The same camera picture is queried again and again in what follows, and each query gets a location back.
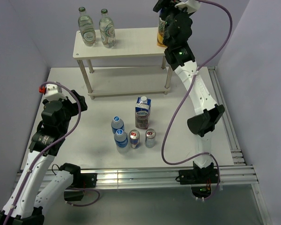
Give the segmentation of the pineapple juice carton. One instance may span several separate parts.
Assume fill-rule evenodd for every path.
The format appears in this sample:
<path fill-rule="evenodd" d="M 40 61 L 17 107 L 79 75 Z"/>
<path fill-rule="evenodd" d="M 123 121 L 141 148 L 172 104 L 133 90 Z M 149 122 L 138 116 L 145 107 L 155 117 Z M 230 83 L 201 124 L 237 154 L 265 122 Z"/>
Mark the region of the pineapple juice carton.
<path fill-rule="evenodd" d="M 165 28 L 165 20 L 161 18 L 163 9 L 159 11 L 159 20 L 158 20 L 158 31 L 157 31 L 157 45 L 161 47 L 166 47 L 163 44 L 163 36 L 164 36 L 164 28 Z"/>

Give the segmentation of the purple juice carton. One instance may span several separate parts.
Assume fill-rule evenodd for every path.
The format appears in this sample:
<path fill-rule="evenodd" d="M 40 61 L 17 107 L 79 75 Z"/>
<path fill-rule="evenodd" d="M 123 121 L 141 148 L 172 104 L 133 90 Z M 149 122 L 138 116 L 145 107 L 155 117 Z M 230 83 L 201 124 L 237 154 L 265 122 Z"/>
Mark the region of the purple juice carton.
<path fill-rule="evenodd" d="M 148 129 L 151 110 L 151 99 L 146 96 L 138 97 L 135 104 L 135 126 L 140 129 Z"/>

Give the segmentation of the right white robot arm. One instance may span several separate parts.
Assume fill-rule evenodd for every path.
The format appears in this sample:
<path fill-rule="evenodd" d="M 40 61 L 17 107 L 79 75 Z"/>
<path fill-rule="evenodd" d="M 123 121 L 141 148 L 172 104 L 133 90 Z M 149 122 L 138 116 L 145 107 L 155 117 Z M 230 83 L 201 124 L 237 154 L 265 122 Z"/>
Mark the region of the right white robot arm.
<path fill-rule="evenodd" d="M 217 104 L 199 74 L 200 67 L 187 43 L 192 35 L 192 20 L 201 5 L 200 0 L 159 0 L 153 8 L 165 22 L 163 45 L 165 58 L 170 68 L 178 75 L 191 98 L 195 116 L 187 120 L 189 130 L 196 139 L 193 160 L 193 177 L 205 182 L 214 169 L 215 159 L 211 156 L 211 134 L 222 117 L 225 108 Z"/>

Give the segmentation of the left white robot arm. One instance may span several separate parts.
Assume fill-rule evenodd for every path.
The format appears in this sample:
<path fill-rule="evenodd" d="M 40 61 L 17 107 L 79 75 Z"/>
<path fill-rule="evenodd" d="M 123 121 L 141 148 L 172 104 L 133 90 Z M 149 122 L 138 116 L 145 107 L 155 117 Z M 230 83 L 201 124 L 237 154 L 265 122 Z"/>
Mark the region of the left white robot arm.
<path fill-rule="evenodd" d="M 44 109 L 36 133 L 32 136 L 28 158 L 21 177 L 9 201 L 0 210 L 0 225 L 42 225 L 45 211 L 67 187 L 81 184 L 79 166 L 65 163 L 49 185 L 39 191 L 47 169 L 55 159 L 65 137 L 71 132 L 69 122 L 73 116 L 81 116 L 87 110 L 85 97 L 75 90 L 69 94 L 72 103 L 60 91 L 49 88 L 43 91 Z"/>

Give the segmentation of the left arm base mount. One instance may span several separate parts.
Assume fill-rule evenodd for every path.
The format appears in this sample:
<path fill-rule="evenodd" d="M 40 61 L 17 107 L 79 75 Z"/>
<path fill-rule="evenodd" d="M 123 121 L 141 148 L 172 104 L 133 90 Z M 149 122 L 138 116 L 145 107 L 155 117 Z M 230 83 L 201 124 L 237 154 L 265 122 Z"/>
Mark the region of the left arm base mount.
<path fill-rule="evenodd" d="M 94 189 L 97 182 L 97 173 L 81 173 L 78 180 L 74 182 L 71 188 L 82 188 L 83 190 L 66 190 L 64 192 L 64 200 L 66 202 L 79 202 L 86 195 L 87 188 Z"/>

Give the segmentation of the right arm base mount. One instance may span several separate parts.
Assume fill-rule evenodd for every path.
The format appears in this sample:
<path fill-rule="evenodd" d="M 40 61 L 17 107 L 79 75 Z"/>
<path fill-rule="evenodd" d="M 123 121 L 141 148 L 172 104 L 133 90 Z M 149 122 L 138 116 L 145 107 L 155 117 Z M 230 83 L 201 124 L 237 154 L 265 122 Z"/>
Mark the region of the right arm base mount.
<path fill-rule="evenodd" d="M 178 171 L 178 176 L 175 178 L 181 185 L 207 185 L 217 184 L 219 179 L 218 170 L 211 168 L 193 168 L 183 169 Z"/>

